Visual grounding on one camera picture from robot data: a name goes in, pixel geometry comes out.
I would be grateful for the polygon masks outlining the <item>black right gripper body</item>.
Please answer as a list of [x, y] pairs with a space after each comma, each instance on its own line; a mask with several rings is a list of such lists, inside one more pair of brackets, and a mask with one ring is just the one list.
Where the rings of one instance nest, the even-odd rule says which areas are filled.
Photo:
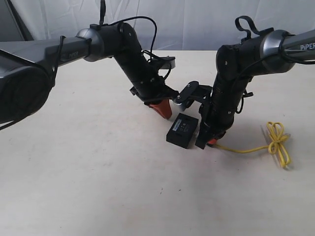
[[219, 120], [218, 122], [202, 118], [199, 125], [199, 133], [197, 135], [195, 145], [204, 149], [205, 146], [213, 139], [222, 138], [226, 131], [232, 126], [233, 119]]

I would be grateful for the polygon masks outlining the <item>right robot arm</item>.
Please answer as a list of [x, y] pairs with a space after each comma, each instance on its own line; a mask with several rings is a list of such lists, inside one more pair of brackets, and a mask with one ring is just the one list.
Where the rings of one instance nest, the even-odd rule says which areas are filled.
[[203, 107], [195, 145], [204, 149], [233, 125], [238, 105], [253, 77], [286, 73], [296, 63], [314, 62], [314, 30], [297, 35], [275, 30], [239, 44], [221, 46], [216, 55], [217, 75], [210, 104]]

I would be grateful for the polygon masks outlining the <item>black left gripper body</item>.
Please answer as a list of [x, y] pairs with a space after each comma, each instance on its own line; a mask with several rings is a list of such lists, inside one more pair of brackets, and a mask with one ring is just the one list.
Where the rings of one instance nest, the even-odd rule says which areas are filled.
[[145, 104], [155, 104], [162, 100], [174, 100], [179, 95], [177, 90], [172, 89], [164, 82], [139, 82], [133, 83], [129, 90]]

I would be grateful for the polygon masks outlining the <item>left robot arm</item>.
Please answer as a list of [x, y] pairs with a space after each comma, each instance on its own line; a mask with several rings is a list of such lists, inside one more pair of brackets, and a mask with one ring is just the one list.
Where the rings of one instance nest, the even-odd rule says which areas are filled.
[[132, 83], [131, 93], [160, 116], [172, 115], [178, 92], [166, 85], [161, 69], [171, 71], [174, 57], [143, 50], [134, 28], [125, 22], [90, 25], [75, 37], [0, 44], [0, 127], [6, 129], [36, 113], [56, 84], [58, 68], [84, 59], [113, 58]]

